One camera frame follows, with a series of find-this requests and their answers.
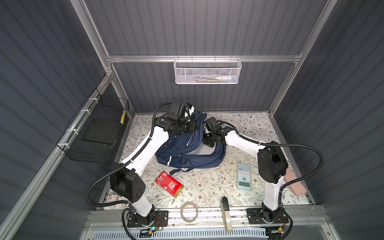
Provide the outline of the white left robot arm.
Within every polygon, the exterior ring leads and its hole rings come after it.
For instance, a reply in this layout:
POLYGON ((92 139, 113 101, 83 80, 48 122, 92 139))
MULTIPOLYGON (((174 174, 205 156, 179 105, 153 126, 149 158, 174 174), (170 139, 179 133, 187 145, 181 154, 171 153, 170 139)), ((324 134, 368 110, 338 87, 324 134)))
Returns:
POLYGON ((125 204, 122 212, 122 222, 125 231, 128 230, 126 212, 134 214, 140 225, 150 226, 155 218, 155 207, 151 204, 144 192, 146 184, 141 176, 158 149, 173 135, 193 133, 197 125, 192 120, 195 108, 190 103, 174 104, 168 112, 161 116, 153 114, 151 130, 140 145, 121 163, 115 164, 115 169, 105 176, 96 180, 86 193, 86 201, 89 205, 97 208, 125 204), (91 192, 103 179, 109 178, 111 189, 113 189, 122 200, 110 203, 97 203, 92 201, 91 192))

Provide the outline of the navy blue backpack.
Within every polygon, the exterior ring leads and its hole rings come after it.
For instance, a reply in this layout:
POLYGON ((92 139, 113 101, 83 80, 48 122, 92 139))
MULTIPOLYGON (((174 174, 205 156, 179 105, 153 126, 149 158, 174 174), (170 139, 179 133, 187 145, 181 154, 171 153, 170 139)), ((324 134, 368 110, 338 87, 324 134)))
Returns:
POLYGON ((224 160, 226 143, 204 143, 206 118, 206 113, 193 113, 192 119, 197 121, 197 130, 169 138, 155 153, 159 164, 173 168, 170 175, 194 169, 216 168, 224 160))

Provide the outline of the light blue calculator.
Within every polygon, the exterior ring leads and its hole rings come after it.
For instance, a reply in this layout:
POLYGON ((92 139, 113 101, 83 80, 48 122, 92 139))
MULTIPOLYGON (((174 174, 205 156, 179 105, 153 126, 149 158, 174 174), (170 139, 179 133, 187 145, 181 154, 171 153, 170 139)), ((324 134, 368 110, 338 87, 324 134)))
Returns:
POLYGON ((251 165, 245 163, 237 164, 237 188, 240 190, 250 191, 252 189, 251 183, 252 171, 251 165))

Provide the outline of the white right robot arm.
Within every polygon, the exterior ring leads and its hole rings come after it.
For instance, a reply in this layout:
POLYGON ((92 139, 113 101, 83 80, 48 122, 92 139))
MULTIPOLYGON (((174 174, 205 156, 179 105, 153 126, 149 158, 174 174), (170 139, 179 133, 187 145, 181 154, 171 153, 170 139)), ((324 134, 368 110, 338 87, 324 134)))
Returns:
POLYGON ((279 144, 275 141, 261 142, 247 137, 230 123, 217 120, 212 117, 205 121, 208 136, 205 137, 207 143, 225 143, 228 146, 238 148, 258 160, 259 175, 265 181, 265 197, 262 203, 261 213, 263 221, 271 224, 279 216, 287 217, 289 227, 279 238, 284 240, 290 234, 294 221, 286 212, 282 203, 283 190, 294 184, 301 182, 316 174, 324 164, 323 154, 314 147, 301 144, 279 144), (288 161, 282 152, 282 147, 297 147, 313 151, 319 157, 317 167, 307 175, 285 182, 284 177, 289 167, 288 161))

